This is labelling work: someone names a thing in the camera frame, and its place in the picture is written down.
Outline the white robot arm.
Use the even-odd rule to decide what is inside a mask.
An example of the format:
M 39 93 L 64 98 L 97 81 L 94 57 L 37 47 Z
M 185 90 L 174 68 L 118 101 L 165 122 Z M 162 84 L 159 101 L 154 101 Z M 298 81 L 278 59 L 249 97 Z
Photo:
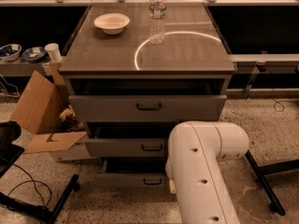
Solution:
M 247 133 L 233 123 L 186 121 L 172 130 L 165 170 L 183 224 L 240 224 L 219 163 L 248 150 Z

